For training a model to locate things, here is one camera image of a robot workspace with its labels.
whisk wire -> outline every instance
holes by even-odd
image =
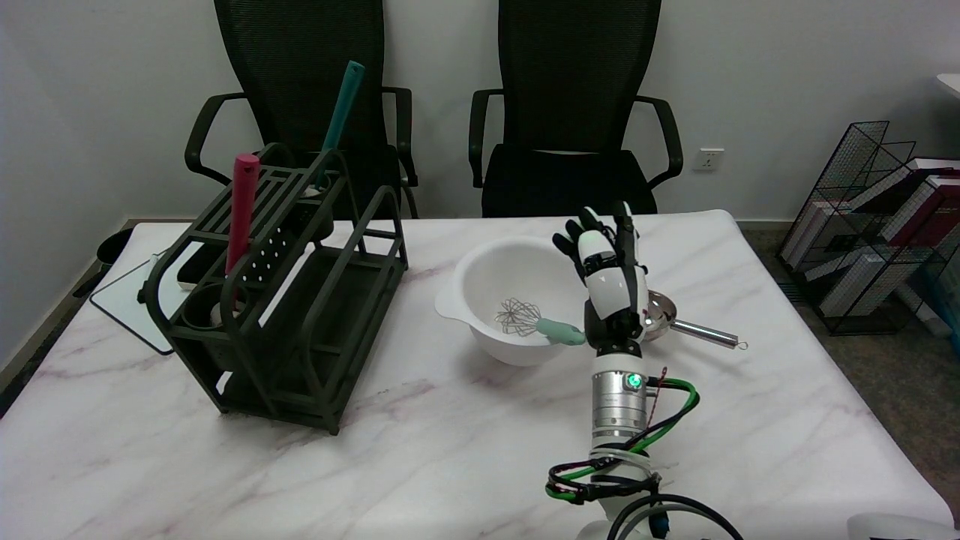
[[[498,311],[494,320],[500,323],[503,333],[515,333],[526,337],[537,331],[540,320],[540,308],[529,302],[508,298],[500,303],[503,311]]]

white mixing bowl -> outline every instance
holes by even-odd
[[[510,298],[540,308],[540,316],[583,326],[587,290],[573,262],[543,238],[515,236],[477,247],[457,263],[453,279],[437,295],[442,317],[470,326],[480,347],[515,366],[542,364],[565,345],[539,333],[507,334],[494,319]]]

robotic hand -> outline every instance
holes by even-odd
[[[573,260],[587,286],[584,327],[590,346],[639,355],[637,342],[646,333],[643,320],[650,301],[647,268],[637,263],[636,230],[626,203],[616,207],[613,222],[616,231],[583,208],[579,222],[567,221],[565,233],[554,234],[553,243]]]

red utensil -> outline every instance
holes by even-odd
[[[230,239],[227,246],[227,274],[250,244],[250,222],[256,183],[260,179],[260,158],[241,154],[233,161],[233,192],[230,207]]]

pan handle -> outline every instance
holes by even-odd
[[[726,333],[725,331],[702,327],[700,325],[681,321],[680,319],[675,319],[673,324],[670,325],[670,328],[680,333],[685,333],[686,335],[691,335],[698,339],[703,339],[704,341],[719,345],[721,347],[726,347],[728,349],[736,349],[736,346],[740,343],[740,338],[732,333]]]

